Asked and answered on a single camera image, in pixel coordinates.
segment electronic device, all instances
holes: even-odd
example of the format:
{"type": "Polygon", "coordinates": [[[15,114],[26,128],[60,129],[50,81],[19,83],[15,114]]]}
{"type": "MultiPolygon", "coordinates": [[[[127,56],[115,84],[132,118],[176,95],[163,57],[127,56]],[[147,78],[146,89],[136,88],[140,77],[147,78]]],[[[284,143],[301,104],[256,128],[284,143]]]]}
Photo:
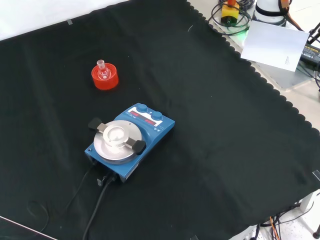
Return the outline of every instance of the electronic device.
{"type": "Polygon", "coordinates": [[[320,61],[320,48],[306,44],[303,48],[300,60],[311,66],[317,66],[320,61]]]}
{"type": "Polygon", "coordinates": [[[114,121],[93,119],[88,127],[96,131],[93,143],[84,151],[120,176],[125,182],[152,148],[174,127],[175,121],[137,103],[114,121]]]}
{"type": "Polygon", "coordinates": [[[221,12],[221,23],[226,26],[235,25],[238,21],[239,10],[236,8],[240,8],[239,4],[236,0],[227,0],[227,5],[222,5],[221,12]]]}

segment power cord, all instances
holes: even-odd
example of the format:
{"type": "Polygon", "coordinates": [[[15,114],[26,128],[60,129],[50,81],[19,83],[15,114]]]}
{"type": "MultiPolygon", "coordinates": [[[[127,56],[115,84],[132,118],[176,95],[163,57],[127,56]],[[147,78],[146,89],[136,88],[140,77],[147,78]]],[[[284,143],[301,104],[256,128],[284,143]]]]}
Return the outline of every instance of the power cord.
{"type": "MultiPolygon", "coordinates": [[[[84,183],[87,175],[88,175],[89,172],[93,169],[94,166],[95,166],[95,165],[92,165],[92,166],[86,171],[86,173],[84,174],[84,176],[83,176],[83,178],[82,178],[82,180],[81,180],[81,182],[80,182],[80,184],[79,184],[79,186],[78,186],[75,194],[73,195],[73,197],[71,198],[71,200],[67,203],[67,205],[64,207],[63,211],[59,214],[60,217],[62,217],[62,216],[68,211],[68,209],[69,209],[69,207],[71,206],[72,202],[74,201],[74,199],[75,199],[76,196],[78,195],[79,190],[81,189],[81,187],[82,187],[82,185],[83,185],[83,183],[84,183]]],[[[34,214],[34,212],[31,210],[31,204],[33,204],[33,205],[38,205],[38,206],[44,211],[44,213],[45,213],[45,215],[46,215],[46,222],[45,222],[43,228],[42,228],[40,231],[38,231],[39,233],[42,233],[42,232],[47,228],[47,226],[48,226],[48,224],[49,224],[49,221],[50,221],[50,215],[49,215],[48,208],[47,208],[46,206],[42,205],[41,203],[39,203],[38,201],[35,201],[35,200],[29,201],[29,202],[27,203],[26,209],[27,209],[27,211],[29,212],[29,214],[30,214],[31,216],[35,217],[35,218],[36,218],[37,216],[36,216],[36,215],[34,214]]],[[[8,239],[8,240],[28,240],[28,239],[34,238],[34,237],[37,236],[37,235],[38,235],[38,233],[35,233],[35,234],[33,234],[33,235],[31,235],[31,236],[28,236],[28,237],[22,237],[22,236],[6,236],[6,235],[1,236],[1,235],[0,235],[0,239],[8,239]]]]}
{"type": "Polygon", "coordinates": [[[67,205],[64,207],[64,209],[62,210],[62,212],[59,214],[60,217],[62,217],[69,209],[69,207],[71,206],[72,202],[75,200],[76,196],[78,195],[79,193],[79,190],[81,189],[82,185],[84,184],[85,182],[85,179],[87,177],[87,175],[90,173],[90,171],[94,168],[94,164],[91,165],[91,167],[86,171],[86,173],[84,174],[84,176],[82,177],[82,180],[77,188],[77,190],[75,191],[75,194],[73,195],[73,197],[70,199],[70,201],[67,203],[67,205]]]}
{"type": "Polygon", "coordinates": [[[101,204],[101,200],[102,200],[102,198],[103,198],[103,196],[104,196],[104,194],[105,194],[105,191],[106,191],[107,187],[109,186],[109,184],[112,183],[112,182],[114,182],[114,181],[116,180],[117,175],[116,175],[115,173],[111,173],[111,174],[109,174],[107,177],[109,177],[109,178],[108,178],[108,180],[106,181],[106,183],[105,183],[105,185],[104,185],[104,187],[103,187],[103,189],[102,189],[102,191],[101,191],[101,193],[100,193],[100,196],[99,196],[99,198],[98,198],[98,201],[96,202],[96,205],[95,205],[95,208],[94,208],[94,210],[93,210],[93,213],[92,213],[92,215],[91,215],[91,217],[90,217],[90,220],[89,220],[89,222],[88,222],[88,224],[87,224],[87,226],[86,226],[86,228],[85,228],[85,231],[84,231],[82,240],[86,240],[86,239],[87,239],[88,231],[89,231],[89,229],[90,229],[90,226],[91,226],[92,221],[94,220],[94,218],[95,218],[95,216],[96,216],[96,213],[97,213],[98,208],[99,208],[99,206],[100,206],[100,204],[101,204]]]}
{"type": "MultiPolygon", "coordinates": [[[[46,206],[42,205],[40,202],[38,201],[29,201],[27,203],[27,206],[26,206],[26,209],[27,211],[30,213],[30,215],[32,215],[33,217],[37,217],[34,212],[31,210],[31,204],[34,204],[34,205],[38,205],[45,213],[45,216],[46,216],[46,221],[45,221],[45,224],[43,226],[43,228],[39,231],[39,233],[42,233],[48,226],[49,224],[49,221],[50,221],[50,216],[49,216],[49,212],[48,212],[48,209],[46,206]]],[[[34,238],[35,236],[37,236],[38,233],[34,233],[32,234],[31,236],[27,236],[27,237],[23,237],[23,236],[0,236],[0,239],[11,239],[11,240],[28,240],[28,239],[32,239],[34,238]]]]}
{"type": "Polygon", "coordinates": [[[246,32],[248,29],[249,29],[249,22],[251,19],[251,16],[248,14],[248,9],[250,9],[253,4],[255,3],[254,0],[240,0],[240,1],[236,1],[236,3],[239,4],[239,8],[236,7],[236,6],[231,6],[231,5],[228,5],[226,4],[225,2],[227,2],[227,0],[219,0],[219,3],[217,5],[215,5],[213,7],[213,9],[211,10],[211,17],[208,19],[208,24],[210,22],[210,20],[212,19],[216,24],[222,26],[222,27],[225,27],[225,28],[229,28],[229,27],[233,27],[233,28],[244,28],[246,27],[245,29],[242,29],[240,31],[236,31],[236,32],[232,32],[232,33],[223,33],[223,32],[220,32],[220,34],[222,35],[226,35],[226,36],[232,36],[232,35],[237,35],[237,34],[240,34],[240,33],[243,33],[243,32],[246,32]],[[242,16],[242,18],[235,24],[222,24],[220,22],[218,22],[216,19],[215,19],[215,15],[217,14],[217,12],[219,12],[223,6],[228,6],[229,8],[233,8],[233,9],[236,9],[239,11],[239,15],[242,16]],[[239,23],[244,19],[246,18],[246,22],[242,25],[239,25],[239,23]]]}

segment blue knob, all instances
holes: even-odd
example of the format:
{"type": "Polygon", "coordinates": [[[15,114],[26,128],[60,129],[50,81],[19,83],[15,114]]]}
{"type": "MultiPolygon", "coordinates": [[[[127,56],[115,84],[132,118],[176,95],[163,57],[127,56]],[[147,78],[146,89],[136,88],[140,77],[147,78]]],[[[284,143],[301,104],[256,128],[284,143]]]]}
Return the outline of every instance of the blue knob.
{"type": "Polygon", "coordinates": [[[162,120],[162,113],[159,111],[154,111],[151,115],[151,118],[156,121],[160,121],[160,120],[162,120]]]}
{"type": "Polygon", "coordinates": [[[140,113],[146,113],[148,112],[148,108],[144,104],[139,104],[138,107],[136,108],[138,112],[140,113]]]}

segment black cable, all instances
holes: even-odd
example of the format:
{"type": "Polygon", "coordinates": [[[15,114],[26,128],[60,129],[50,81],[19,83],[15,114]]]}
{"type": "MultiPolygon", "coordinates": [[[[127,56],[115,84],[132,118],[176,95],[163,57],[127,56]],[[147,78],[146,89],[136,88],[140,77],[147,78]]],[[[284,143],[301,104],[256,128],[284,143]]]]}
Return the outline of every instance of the black cable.
{"type": "Polygon", "coordinates": [[[89,228],[90,228],[90,226],[91,226],[92,221],[94,220],[94,218],[95,218],[95,216],[96,216],[96,213],[97,213],[98,208],[99,208],[99,206],[100,206],[101,200],[102,200],[102,198],[103,198],[103,196],[104,196],[104,194],[105,194],[105,191],[106,191],[108,185],[109,185],[111,182],[115,181],[115,180],[116,180],[116,175],[115,175],[114,173],[112,173],[111,176],[109,177],[109,179],[106,181],[106,183],[105,183],[105,185],[104,185],[104,187],[103,187],[103,189],[102,189],[102,191],[101,191],[101,193],[100,193],[100,196],[99,196],[99,198],[98,198],[98,201],[96,202],[96,205],[95,205],[95,208],[94,208],[94,210],[93,210],[93,213],[92,213],[92,215],[91,215],[91,217],[90,217],[90,220],[89,220],[89,222],[88,222],[88,224],[87,224],[87,226],[86,226],[86,228],[85,228],[85,231],[84,231],[82,240],[86,240],[86,239],[87,239],[87,234],[88,234],[89,228]]]}
{"type": "MultiPolygon", "coordinates": [[[[280,219],[281,216],[283,216],[284,214],[288,213],[289,211],[291,211],[291,210],[293,210],[293,209],[295,209],[295,208],[300,207],[300,205],[301,205],[301,203],[296,203],[296,204],[288,207],[286,210],[282,211],[282,212],[280,213],[279,217],[276,217],[276,218],[275,218],[274,224],[276,224],[276,223],[279,221],[279,219],[280,219]]],[[[271,224],[270,224],[270,223],[261,223],[260,226],[261,226],[262,228],[266,228],[266,227],[271,227],[271,224]]]]}
{"type": "Polygon", "coordinates": [[[69,207],[71,206],[72,202],[74,201],[74,199],[75,199],[76,196],[78,195],[79,190],[81,189],[82,185],[84,184],[84,181],[85,181],[87,175],[88,175],[88,174],[90,173],[90,171],[94,168],[94,166],[95,166],[95,165],[92,165],[92,166],[86,171],[86,173],[84,174],[84,176],[83,176],[83,178],[82,178],[82,180],[81,180],[81,182],[80,182],[77,190],[75,191],[75,194],[73,195],[73,197],[71,198],[71,200],[67,203],[67,205],[64,207],[64,209],[62,210],[62,212],[59,214],[60,217],[61,217],[62,215],[64,215],[64,214],[68,211],[68,209],[69,209],[69,207]]]}
{"type": "Polygon", "coordinates": [[[279,225],[278,225],[278,228],[279,228],[279,238],[280,238],[280,240],[282,240],[282,239],[281,239],[280,224],[281,224],[281,222],[280,222],[280,220],[279,220],[279,225]]]}
{"type": "MultiPolygon", "coordinates": [[[[34,200],[29,201],[27,206],[26,206],[26,209],[30,213],[30,215],[32,215],[33,217],[37,217],[37,216],[30,209],[30,205],[31,204],[36,204],[36,205],[40,206],[40,208],[45,212],[46,222],[45,222],[43,228],[40,231],[38,231],[38,232],[42,233],[47,228],[47,226],[49,224],[49,221],[50,221],[50,215],[49,215],[48,209],[47,209],[47,207],[45,207],[44,205],[42,205],[38,201],[34,201],[34,200]]],[[[39,235],[39,234],[38,233],[34,233],[34,234],[32,234],[31,236],[28,236],[28,237],[23,237],[23,236],[0,236],[0,239],[28,240],[28,239],[34,238],[37,235],[39,235]]]]}
{"type": "Polygon", "coordinates": [[[308,212],[310,212],[310,210],[314,207],[314,204],[315,202],[312,203],[312,206],[310,207],[310,209],[308,211],[306,211],[305,213],[301,214],[300,216],[297,216],[296,218],[294,219],[291,219],[291,220],[288,220],[288,221],[282,221],[281,223],[278,223],[278,225],[280,224],[285,224],[285,223],[289,223],[289,222],[292,222],[294,220],[297,220],[298,218],[302,217],[303,215],[307,214],[308,212]]]}
{"type": "MultiPolygon", "coordinates": [[[[75,199],[76,196],[78,195],[79,190],[81,189],[81,187],[82,187],[82,185],[83,185],[83,183],[84,183],[87,175],[89,174],[89,172],[92,170],[92,168],[93,168],[94,166],[95,166],[95,165],[92,165],[92,166],[86,171],[86,173],[84,174],[84,176],[83,176],[83,178],[82,178],[82,180],[81,180],[81,182],[80,182],[80,184],[79,184],[79,186],[78,186],[75,194],[73,195],[73,197],[71,198],[71,200],[67,203],[67,205],[64,207],[63,211],[59,214],[60,217],[69,209],[69,207],[71,206],[72,202],[74,201],[74,199],[75,199]]],[[[35,217],[35,218],[36,218],[37,216],[32,212],[32,210],[31,210],[31,208],[30,208],[30,205],[31,205],[31,204],[36,204],[36,205],[40,206],[41,209],[43,209],[43,211],[44,211],[45,214],[46,214],[46,222],[45,222],[45,225],[44,225],[44,227],[43,227],[40,231],[38,231],[38,232],[42,233],[42,232],[47,228],[47,226],[48,226],[48,224],[49,224],[49,221],[50,221],[49,211],[48,211],[48,209],[47,209],[45,206],[43,206],[41,203],[39,203],[39,202],[37,202],[37,201],[35,201],[35,200],[29,201],[28,204],[27,204],[26,209],[27,209],[27,211],[29,212],[29,214],[32,215],[32,216],[35,217]]],[[[38,235],[38,233],[35,233],[35,234],[33,234],[33,235],[29,236],[29,237],[1,236],[1,235],[0,235],[0,239],[3,238],[3,239],[11,239],[11,240],[21,240],[21,239],[23,239],[23,240],[28,240],[28,239],[34,238],[34,237],[37,236],[37,235],[38,235]]]]}
{"type": "Polygon", "coordinates": [[[298,62],[298,66],[302,68],[309,77],[314,78],[314,76],[310,72],[308,72],[308,70],[300,62],[298,62]]]}
{"type": "Polygon", "coordinates": [[[253,4],[255,3],[254,0],[240,0],[240,1],[236,1],[236,3],[239,4],[239,8],[236,7],[236,6],[231,6],[231,5],[228,5],[226,4],[225,2],[227,2],[227,0],[219,0],[219,3],[217,5],[215,5],[213,7],[213,9],[211,10],[211,17],[208,19],[208,24],[210,22],[210,20],[212,19],[217,25],[220,25],[222,27],[225,27],[225,28],[229,28],[229,27],[233,27],[233,28],[244,28],[246,27],[245,29],[242,29],[240,31],[236,31],[236,32],[232,32],[232,33],[222,33],[220,32],[220,34],[222,35],[226,35],[226,36],[232,36],[232,35],[236,35],[236,34],[240,34],[240,33],[243,33],[243,32],[246,32],[248,29],[249,29],[249,22],[251,20],[251,16],[248,14],[247,10],[250,9],[253,4]],[[225,6],[228,6],[229,8],[233,8],[233,9],[236,9],[239,11],[239,15],[242,16],[242,18],[235,24],[222,24],[220,22],[218,22],[216,19],[215,19],[215,15],[217,14],[217,12],[219,12],[222,8],[223,8],[223,5],[225,6]],[[239,23],[244,19],[246,18],[246,22],[242,25],[239,25],[239,23]]]}

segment red bottle cap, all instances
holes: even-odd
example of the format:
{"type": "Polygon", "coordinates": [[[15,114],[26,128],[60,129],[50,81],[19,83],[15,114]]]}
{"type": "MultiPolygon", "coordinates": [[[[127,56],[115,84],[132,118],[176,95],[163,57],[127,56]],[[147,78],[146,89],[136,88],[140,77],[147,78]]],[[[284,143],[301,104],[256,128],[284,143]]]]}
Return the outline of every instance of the red bottle cap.
{"type": "Polygon", "coordinates": [[[95,66],[92,69],[91,75],[96,88],[100,90],[110,90],[110,89],[113,89],[115,86],[117,86],[119,83],[118,73],[117,73],[116,67],[111,63],[105,63],[104,65],[106,68],[110,70],[111,72],[110,77],[103,80],[100,79],[98,76],[98,71],[99,71],[98,66],[95,66]]]}

